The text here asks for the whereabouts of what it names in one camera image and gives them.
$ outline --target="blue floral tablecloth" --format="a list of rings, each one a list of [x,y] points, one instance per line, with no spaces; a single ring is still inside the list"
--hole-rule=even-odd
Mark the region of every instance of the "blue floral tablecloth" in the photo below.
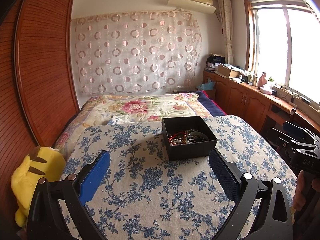
[[[253,128],[236,116],[204,120],[218,138],[216,147],[229,162],[257,179],[281,178],[292,203],[295,175]],[[62,178],[92,163],[100,150],[110,151],[111,164],[86,207],[109,240],[210,240],[234,206],[208,157],[168,161],[161,122],[87,128]],[[79,238],[65,203],[60,205],[72,235]],[[248,234],[258,207],[256,200],[239,238]]]

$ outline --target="open black box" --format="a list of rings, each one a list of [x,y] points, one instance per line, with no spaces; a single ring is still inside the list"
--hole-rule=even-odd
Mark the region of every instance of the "open black box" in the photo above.
[[[170,145],[168,135],[172,136],[177,132],[188,129],[198,130],[199,132],[205,134],[209,138],[209,141],[174,146]],[[218,141],[216,136],[200,116],[163,118],[162,134],[169,161],[208,156],[209,152],[216,147]]]

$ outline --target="window frame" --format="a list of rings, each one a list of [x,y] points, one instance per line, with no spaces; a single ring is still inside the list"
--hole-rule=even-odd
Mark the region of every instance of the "window frame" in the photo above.
[[[259,21],[258,21],[258,10],[251,9],[251,3],[249,0],[244,0],[244,9],[246,14],[246,27],[247,27],[247,48],[246,48],[246,62],[245,70],[252,71],[257,73],[257,66],[259,60]],[[320,102],[315,102],[303,95],[302,93],[296,91],[293,88],[289,87],[290,73],[291,73],[291,64],[292,64],[292,36],[291,36],[291,27],[288,10],[283,8],[284,16],[287,20],[287,34],[288,34],[288,62],[287,62],[287,71],[285,77],[285,84],[283,85],[286,89],[298,93],[299,95],[307,98],[311,101],[311,106],[316,110],[320,109]]]

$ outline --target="beige curtain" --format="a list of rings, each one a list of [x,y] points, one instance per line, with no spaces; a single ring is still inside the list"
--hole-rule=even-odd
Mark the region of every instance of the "beige curtain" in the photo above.
[[[85,94],[145,93],[194,85],[201,47],[190,12],[142,11],[72,20]]]
[[[230,0],[218,0],[223,36],[226,44],[225,47],[225,57],[228,64],[233,65],[233,51],[232,51],[232,11],[231,11],[231,1]]]

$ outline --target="human hand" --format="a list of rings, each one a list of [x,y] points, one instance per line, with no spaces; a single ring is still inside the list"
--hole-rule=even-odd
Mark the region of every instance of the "human hand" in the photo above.
[[[320,192],[320,178],[314,179],[311,183],[311,186],[315,191]],[[293,197],[293,203],[292,203],[292,206],[297,211],[300,211],[306,203],[306,198],[302,194],[302,190],[304,187],[305,187],[305,179],[303,177],[303,171],[300,171],[297,178],[297,186],[296,186],[296,191],[295,191],[295,194]]]

